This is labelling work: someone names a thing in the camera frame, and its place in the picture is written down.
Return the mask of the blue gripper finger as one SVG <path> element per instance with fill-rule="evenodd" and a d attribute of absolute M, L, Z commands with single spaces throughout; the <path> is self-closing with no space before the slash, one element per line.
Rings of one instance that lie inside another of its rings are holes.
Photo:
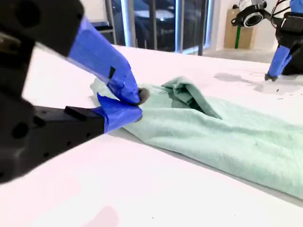
<path fill-rule="evenodd" d="M 71 148 L 142 117 L 137 105 L 97 97 L 100 106 L 91 109 L 35 106 L 27 120 L 25 144 L 15 157 L 15 171 L 29 172 Z"/>
<path fill-rule="evenodd" d="M 265 74 L 265 80 L 276 81 L 278 79 L 278 76 L 281 74 L 280 66 L 283 51 L 288 51 L 288 47 L 278 46 L 270 64 L 270 67 L 268 69 L 268 72 L 267 74 Z"/>
<path fill-rule="evenodd" d="M 42 44 L 102 80 L 121 101 L 141 105 L 127 59 L 89 22 L 79 0 L 3 0 L 0 3 L 0 66 L 27 74 L 35 44 Z"/>
<path fill-rule="evenodd" d="M 292 55 L 290 54 L 290 51 L 283 51 L 281 57 L 281 66 L 280 66 L 281 75 L 292 75 L 293 73 L 292 68 L 288 66 L 291 60 L 292 60 Z"/>

